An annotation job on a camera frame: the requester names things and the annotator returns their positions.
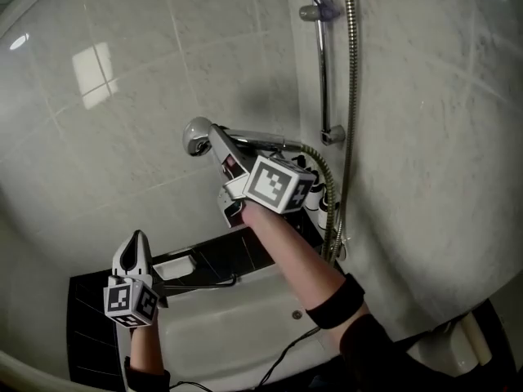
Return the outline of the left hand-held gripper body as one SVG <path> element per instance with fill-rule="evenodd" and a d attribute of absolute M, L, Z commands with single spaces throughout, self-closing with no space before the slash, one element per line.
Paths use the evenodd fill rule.
<path fill-rule="evenodd" d="M 105 316 L 125 328 L 153 324 L 159 309 L 166 309 L 166 296 L 159 292 L 163 285 L 154 284 L 149 274 L 110 275 L 104 288 Z"/>

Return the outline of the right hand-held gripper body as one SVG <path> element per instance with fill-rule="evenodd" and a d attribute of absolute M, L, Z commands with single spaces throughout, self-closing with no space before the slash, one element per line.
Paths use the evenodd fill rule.
<path fill-rule="evenodd" d="M 259 154 L 246 165 L 228 155 L 221 163 L 225 181 L 217 197 L 230 228 L 241 226 L 244 202 L 249 200 L 284 215 L 300 210 L 316 176 L 285 158 Z"/>

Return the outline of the white soap dish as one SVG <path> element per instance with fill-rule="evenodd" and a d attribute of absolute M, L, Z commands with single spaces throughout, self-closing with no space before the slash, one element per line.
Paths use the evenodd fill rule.
<path fill-rule="evenodd" d="M 182 256 L 154 265 L 154 270 L 163 281 L 183 278 L 192 274 L 196 264 L 191 256 Z"/>

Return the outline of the chrome grab bar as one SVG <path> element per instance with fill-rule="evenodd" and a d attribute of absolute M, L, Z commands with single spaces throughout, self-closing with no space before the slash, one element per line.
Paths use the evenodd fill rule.
<path fill-rule="evenodd" d="M 225 282 L 214 283 L 208 285 L 176 285 L 172 283 L 164 283 L 163 287 L 166 290 L 199 290 L 199 289 L 215 289 L 233 287 L 239 281 L 237 274 L 232 274 Z"/>

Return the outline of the person's left forearm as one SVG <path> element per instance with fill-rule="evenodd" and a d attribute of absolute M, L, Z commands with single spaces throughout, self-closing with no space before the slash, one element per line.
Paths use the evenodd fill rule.
<path fill-rule="evenodd" d="M 124 372 L 128 392 L 169 392 L 171 375 L 163 364 L 156 322 L 132 330 Z"/>

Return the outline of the chrome shower slide rail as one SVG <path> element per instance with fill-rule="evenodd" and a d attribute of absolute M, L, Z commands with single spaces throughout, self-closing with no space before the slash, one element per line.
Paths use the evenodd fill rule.
<path fill-rule="evenodd" d="M 316 43 L 318 50 L 318 64 L 320 73 L 320 140 L 323 145 L 329 146 L 345 140 L 343 126 L 332 126 L 329 111 L 328 60 L 326 52 L 327 34 L 325 24 L 328 22 L 314 21 Z"/>

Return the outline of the person's right forearm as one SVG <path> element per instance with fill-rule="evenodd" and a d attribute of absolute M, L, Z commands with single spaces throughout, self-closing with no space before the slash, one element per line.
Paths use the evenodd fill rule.
<path fill-rule="evenodd" d="M 282 217 L 250 201 L 242 210 L 253 230 L 307 311 L 324 311 L 347 277 L 329 265 Z"/>

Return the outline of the chrome shower head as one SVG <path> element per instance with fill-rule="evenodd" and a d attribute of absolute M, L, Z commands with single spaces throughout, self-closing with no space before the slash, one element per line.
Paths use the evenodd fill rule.
<path fill-rule="evenodd" d="M 212 149 L 208 139 L 208 133 L 212 124 L 216 123 L 204 117 L 193 118 L 187 124 L 183 131 L 182 144 L 190 156 L 203 156 Z M 290 140 L 284 136 L 219 127 L 243 149 L 289 152 L 300 152 L 302 149 L 302 142 Z"/>

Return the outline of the white bathtub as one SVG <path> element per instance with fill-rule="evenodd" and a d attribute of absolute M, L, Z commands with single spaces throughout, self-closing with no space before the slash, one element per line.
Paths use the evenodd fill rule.
<path fill-rule="evenodd" d="M 267 372 L 275 382 L 327 363 L 338 354 L 327 332 L 301 338 L 314 326 L 276 265 L 170 296 L 159 334 L 172 392 L 250 390 Z"/>

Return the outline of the person's black top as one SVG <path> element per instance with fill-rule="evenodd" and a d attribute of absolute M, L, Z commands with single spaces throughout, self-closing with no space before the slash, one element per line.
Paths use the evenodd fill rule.
<path fill-rule="evenodd" d="M 398 350 L 381 324 L 364 314 L 337 340 L 348 372 L 362 392 L 450 392 L 454 381 Z"/>

